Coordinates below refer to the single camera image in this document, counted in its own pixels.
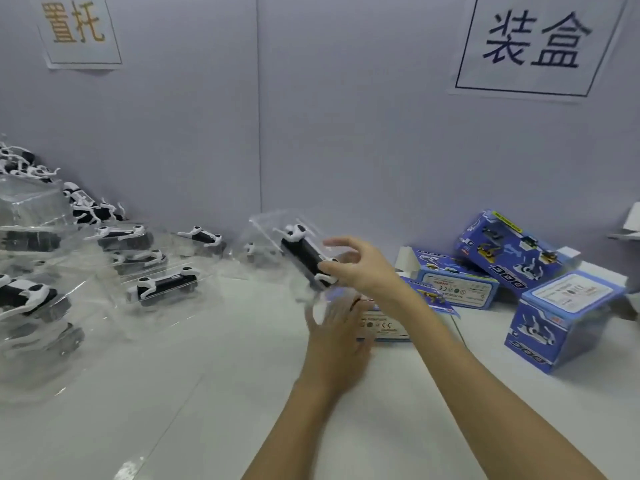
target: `bare arm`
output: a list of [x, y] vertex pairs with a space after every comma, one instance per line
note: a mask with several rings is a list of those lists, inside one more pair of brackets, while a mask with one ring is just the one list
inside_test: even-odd
[[340, 396], [362, 377], [371, 340], [361, 344], [356, 332], [365, 303], [336, 300], [317, 325], [311, 309], [307, 357], [280, 417], [253, 459], [243, 480], [307, 480], [317, 444]]
[[567, 439], [498, 380], [398, 275], [379, 250], [353, 237], [350, 263], [322, 264], [322, 271], [373, 298], [404, 325], [462, 434], [490, 480], [603, 480]]

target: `toy box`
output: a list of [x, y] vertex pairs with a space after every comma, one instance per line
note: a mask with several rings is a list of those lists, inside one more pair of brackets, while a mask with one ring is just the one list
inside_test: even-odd
[[535, 238], [494, 210], [467, 228], [456, 249], [517, 296], [567, 272], [570, 256]]
[[[451, 304], [438, 293], [435, 288], [427, 283], [419, 283], [407, 277], [402, 279], [416, 292], [420, 293], [427, 304], [442, 318], [443, 323], [451, 330], [455, 337], [464, 342], [458, 323], [460, 315], [453, 309]], [[327, 299], [332, 301], [345, 293], [344, 289], [336, 288], [327, 292]], [[359, 339], [363, 339], [365, 331], [373, 331], [377, 342], [411, 342], [409, 334], [400, 322], [389, 318], [383, 314], [377, 305], [373, 310], [365, 312], [362, 316], [361, 331]]]
[[526, 291], [505, 345], [549, 373], [597, 345], [611, 316], [607, 303], [624, 291], [580, 270]]
[[400, 248], [396, 268], [432, 285], [453, 305], [468, 308], [489, 308], [499, 286], [498, 280], [462, 259], [410, 247]]

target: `white paper sign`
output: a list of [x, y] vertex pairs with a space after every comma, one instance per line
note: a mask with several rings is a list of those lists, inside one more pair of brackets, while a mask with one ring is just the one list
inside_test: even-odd
[[632, 0], [470, 0], [452, 93], [580, 102]]
[[50, 69], [122, 67], [106, 0], [31, 0]]

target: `gray wall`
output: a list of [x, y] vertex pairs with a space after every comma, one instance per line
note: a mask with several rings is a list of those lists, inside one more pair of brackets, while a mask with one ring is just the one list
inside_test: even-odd
[[259, 0], [263, 208], [315, 207], [394, 257], [494, 207], [634, 272], [640, 249], [604, 235], [640, 197], [640, 10], [568, 105], [447, 94], [465, 1]]
[[255, 0], [107, 0], [124, 68], [50, 71], [27, 0], [0, 0], [0, 132], [171, 228], [260, 209]]
[[27, 1], [0, 0], [0, 132], [169, 227], [237, 230], [262, 185], [394, 257], [495, 207], [632, 273], [604, 234], [639, 197], [640, 10], [565, 105], [447, 94], [465, 1], [258, 0], [256, 26], [255, 0], [108, 0], [125, 67], [87, 73], [48, 71]]

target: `person's right hand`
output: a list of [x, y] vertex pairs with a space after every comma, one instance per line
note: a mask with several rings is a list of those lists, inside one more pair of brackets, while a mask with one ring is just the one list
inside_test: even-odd
[[382, 256], [373, 244], [357, 237], [332, 237], [324, 240], [325, 246], [346, 246], [354, 249], [342, 254], [340, 263], [324, 261], [318, 264], [323, 273], [338, 278], [341, 286], [349, 286], [376, 302], [384, 301], [398, 289], [404, 288], [404, 281], [396, 270]]

